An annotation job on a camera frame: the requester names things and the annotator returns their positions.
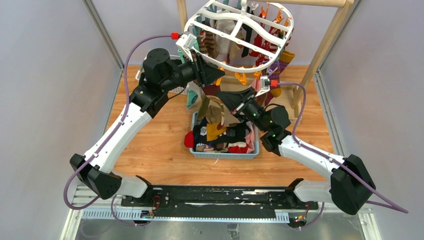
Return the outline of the mint green sock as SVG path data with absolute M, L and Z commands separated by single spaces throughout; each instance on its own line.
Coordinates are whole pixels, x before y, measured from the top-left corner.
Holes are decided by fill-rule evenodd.
M 187 109 L 192 108 L 195 105 L 198 97 L 199 97 L 199 95 L 194 90 L 189 89 L 187 91 L 187 99 L 186 99 L 185 107 Z

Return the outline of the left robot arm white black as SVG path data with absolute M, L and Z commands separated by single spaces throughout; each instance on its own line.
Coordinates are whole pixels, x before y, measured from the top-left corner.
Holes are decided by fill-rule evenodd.
M 143 62 L 138 86 L 106 133 L 83 155 L 70 158 L 74 177 L 91 189 L 98 198 L 107 200 L 115 195 L 134 197 L 145 207 L 154 199 L 149 183 L 141 177 L 114 173 L 113 168 L 134 136 L 149 123 L 169 101 L 168 92 L 192 81 L 202 86 L 212 85 L 225 72 L 207 63 L 201 54 L 190 52 L 193 60 L 177 64 L 164 48 L 151 50 Z

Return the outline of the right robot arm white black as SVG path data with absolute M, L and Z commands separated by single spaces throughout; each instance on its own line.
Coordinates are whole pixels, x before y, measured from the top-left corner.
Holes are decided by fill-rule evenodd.
M 341 156 L 308 144 L 287 130 L 291 124 L 283 105 L 270 109 L 256 101 L 256 91 L 218 91 L 217 97 L 235 117 L 250 121 L 263 132 L 263 147 L 278 156 L 292 159 L 314 170 L 324 181 L 295 180 L 285 195 L 286 203 L 294 209 L 305 202 L 331 203 L 349 215 L 356 215 L 372 196 L 376 186 L 363 162 L 351 154 Z

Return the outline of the white laundry basket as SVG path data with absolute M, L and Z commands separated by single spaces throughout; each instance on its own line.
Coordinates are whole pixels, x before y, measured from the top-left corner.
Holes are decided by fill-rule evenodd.
M 182 63 L 182 61 L 181 61 L 181 58 L 180 58 L 180 56 L 179 55 L 173 55 L 173 54 L 171 54 L 170 55 L 170 59 L 171 60 L 173 60 L 173 61 L 175 61 L 176 63 L 178 63 L 178 64 L 180 64 L 180 63 Z M 143 64 L 141 64 L 139 67 L 138 67 L 138 70 L 137 70 L 137 72 L 136 72 L 136 74 L 135 74 L 135 79 L 139 82 L 140 81 L 140 79 L 141 79 L 141 74 L 142 74 L 142 72 L 144 71 L 144 68 L 143 68 Z M 170 90 L 169 92 L 170 93 L 173 93 L 173 94 L 182 94 L 182 95 L 187 95 L 187 89 L 184 87 L 184 86 L 179 86 L 179 87 L 176 87 L 176 88 L 174 88 L 174 89 L 172 89 L 172 90 Z

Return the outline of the mustard yellow sock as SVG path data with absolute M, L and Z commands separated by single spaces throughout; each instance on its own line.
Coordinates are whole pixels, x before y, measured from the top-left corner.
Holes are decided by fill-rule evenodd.
M 227 130 L 226 126 L 221 125 L 221 122 L 208 123 L 206 125 L 206 139 L 208 142 L 216 140 L 220 135 Z

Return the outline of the red sock in basket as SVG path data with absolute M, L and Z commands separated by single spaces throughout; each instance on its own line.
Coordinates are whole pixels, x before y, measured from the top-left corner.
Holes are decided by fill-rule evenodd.
M 195 137 L 194 137 L 194 132 L 193 131 L 189 131 L 185 136 L 184 136 L 184 146 L 186 148 L 194 148 L 195 147 Z

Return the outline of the red patterned sock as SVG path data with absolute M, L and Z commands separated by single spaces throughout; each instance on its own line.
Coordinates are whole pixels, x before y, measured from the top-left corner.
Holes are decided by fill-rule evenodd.
M 288 34 L 287 31 L 284 30 L 280 30 L 278 28 L 269 27 L 268 33 L 273 35 L 274 37 L 277 37 L 279 39 L 285 39 L 285 44 L 282 46 L 282 50 L 284 50 L 290 42 L 290 35 Z M 261 37 L 259 34 L 256 35 L 256 37 L 253 40 L 253 44 L 256 47 L 260 47 L 261 49 L 264 49 L 268 52 L 271 52 L 273 54 L 275 54 L 278 51 L 278 46 L 274 43 L 271 43 L 267 40 L 264 40 L 263 37 Z M 255 61 L 255 66 L 258 67 L 260 65 L 263 65 L 265 63 L 267 63 L 269 61 L 269 56 L 259 53 L 257 51 L 251 50 L 248 55 L 252 58 L 256 58 Z

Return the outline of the blue sock basket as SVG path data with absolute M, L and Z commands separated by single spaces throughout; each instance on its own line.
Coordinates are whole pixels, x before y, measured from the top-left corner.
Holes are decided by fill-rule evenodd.
M 241 159 L 241 160 L 252 160 L 260 153 L 260 141 L 259 141 L 259 129 L 254 126 L 254 151 L 251 153 L 225 153 L 225 152 L 199 152 L 193 148 L 189 148 L 189 152 L 198 159 Z

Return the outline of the maroon purple striped sock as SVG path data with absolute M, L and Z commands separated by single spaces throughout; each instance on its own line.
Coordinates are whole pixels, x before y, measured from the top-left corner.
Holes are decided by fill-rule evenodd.
M 283 50 L 279 56 L 278 61 L 275 61 L 271 67 L 271 74 L 268 75 L 270 80 L 280 81 L 281 73 L 295 58 L 296 54 L 287 50 Z M 282 89 L 279 86 L 271 86 L 270 91 L 266 94 L 264 105 L 267 106 L 272 99 L 279 97 L 282 94 Z

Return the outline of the wooden rack frame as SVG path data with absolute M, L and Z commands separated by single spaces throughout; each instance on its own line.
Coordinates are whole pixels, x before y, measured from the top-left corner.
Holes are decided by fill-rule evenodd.
M 288 1 L 270 0 L 268 2 L 270 5 L 277 7 L 279 10 L 285 12 L 285 14 L 287 15 L 289 25 L 284 26 L 284 25 L 279 25 L 275 22 L 266 20 L 261 17 L 254 16 L 248 13 L 247 12 L 248 4 L 247 4 L 247 1 L 245 0 L 241 1 L 240 9 L 228 6 L 217 0 L 210 0 L 204 6 L 202 6 L 192 17 L 188 17 L 186 1 L 178 0 L 176 3 L 177 3 L 180 25 L 181 25 L 181 29 L 183 33 L 187 32 L 189 27 L 197 26 L 202 29 L 205 29 L 206 31 L 214 33 L 220 37 L 223 37 L 224 39 L 227 39 L 231 42 L 240 44 L 244 47 L 251 48 L 252 50 L 256 52 L 269 56 L 268 63 L 262 64 L 258 67 L 251 67 L 251 68 L 233 67 L 221 61 L 215 60 L 209 56 L 205 57 L 207 61 L 214 63 L 215 65 L 219 67 L 222 67 L 232 72 L 238 72 L 238 73 L 258 72 L 270 66 L 272 64 L 272 61 L 275 61 L 277 59 L 277 53 L 271 53 L 265 49 L 261 49 L 260 47 L 254 46 L 253 44 L 250 44 L 247 41 L 242 41 L 236 38 L 236 34 L 238 30 L 241 28 L 242 24 L 250 26 L 261 37 L 263 37 L 264 40 L 267 40 L 271 42 L 272 44 L 276 44 L 279 47 L 277 52 L 280 53 L 282 51 L 281 47 L 286 43 L 286 40 L 278 39 L 277 37 L 267 33 L 260 26 L 260 24 L 278 28 L 282 31 L 287 31 L 287 34 L 290 35 L 293 31 L 294 20 L 293 20 L 292 14 L 284 6 L 285 4 L 337 8 L 337 11 L 334 14 L 334 17 L 332 18 L 332 21 L 329 24 L 320 42 L 320 45 L 318 49 L 316 50 L 311 60 L 311 63 L 309 64 L 309 67 L 307 71 L 305 72 L 305 75 L 301 81 L 301 84 L 303 87 L 307 87 L 309 83 L 312 81 L 313 75 L 315 74 L 315 72 L 318 70 L 319 66 L 323 62 L 326 54 L 329 52 L 330 47 L 332 46 L 332 43 L 335 41 L 337 34 L 343 27 L 344 22 L 347 19 L 350 13 L 350 10 L 352 9 L 354 5 L 353 0 L 288 0 Z M 208 27 L 196 20 L 196 18 L 200 15 L 203 15 L 204 17 L 213 19 L 213 20 L 234 20 L 236 22 L 235 29 L 230 34 L 213 29 L 212 27 Z

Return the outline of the black mounting base plate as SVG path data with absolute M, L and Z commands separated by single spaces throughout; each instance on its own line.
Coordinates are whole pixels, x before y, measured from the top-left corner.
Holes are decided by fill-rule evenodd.
M 140 198 L 126 195 L 122 207 L 155 220 L 305 223 L 316 201 L 303 202 L 291 187 L 154 185 Z

